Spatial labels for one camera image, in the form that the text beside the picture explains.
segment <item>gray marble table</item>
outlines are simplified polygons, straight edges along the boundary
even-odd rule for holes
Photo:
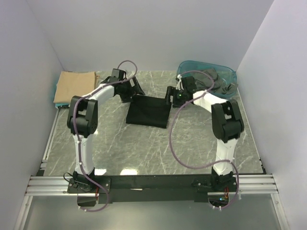
[[[99,72],[105,79],[110,72]],[[145,93],[164,98],[168,85],[176,85],[174,71],[140,71],[139,83]],[[240,96],[239,103],[245,131],[235,151],[235,165],[240,173],[262,173],[259,155],[247,122]],[[126,124],[128,103],[116,96],[99,107],[99,124],[93,138],[93,161],[96,169],[109,175],[210,173],[211,169],[191,170],[176,162],[168,147],[168,129]],[[169,124],[177,109],[172,108]],[[44,175],[60,176],[75,168],[75,146],[66,126],[68,110],[61,109]],[[179,158],[189,165],[203,165],[215,160],[216,138],[211,114],[188,105],[179,114],[173,131],[173,146]]]

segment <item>black cloth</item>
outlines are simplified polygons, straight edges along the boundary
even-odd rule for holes
[[[135,95],[132,99],[127,124],[166,128],[171,104],[167,105],[164,98]]]

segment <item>white wall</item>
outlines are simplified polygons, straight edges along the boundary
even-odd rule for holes
[[[0,229],[15,225],[55,115],[62,67],[25,0],[0,1]]]
[[[273,0],[27,0],[64,66],[174,70],[184,60],[237,69]]]
[[[307,229],[307,1],[275,0],[240,64],[240,92],[291,229]]]

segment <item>brown cardboard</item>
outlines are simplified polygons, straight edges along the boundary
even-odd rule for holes
[[[83,96],[95,89],[96,73],[62,71],[57,83],[54,103],[70,103],[73,96]]]

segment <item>gray floor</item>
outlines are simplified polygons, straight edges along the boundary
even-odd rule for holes
[[[110,72],[100,72],[105,79]],[[174,71],[140,71],[139,83],[149,96],[165,96],[168,85],[175,86]],[[240,173],[262,173],[259,155],[250,127],[239,103],[245,131],[236,146],[235,164]],[[185,174],[210,173],[211,169],[190,170],[179,165],[168,147],[168,130],[126,124],[129,104],[122,104],[119,96],[99,107],[99,124],[93,138],[93,160],[96,169],[109,175],[119,174]],[[172,108],[169,124],[177,109]],[[60,110],[54,129],[45,176],[60,176],[73,172],[75,147],[66,126],[68,110]],[[212,132],[211,114],[204,109],[188,105],[180,114],[173,131],[173,146],[179,158],[189,165],[202,165],[215,160],[216,138]]]
[[[84,213],[76,197],[35,196],[25,230],[280,230],[271,195],[242,195],[222,212],[192,201],[113,203]]]

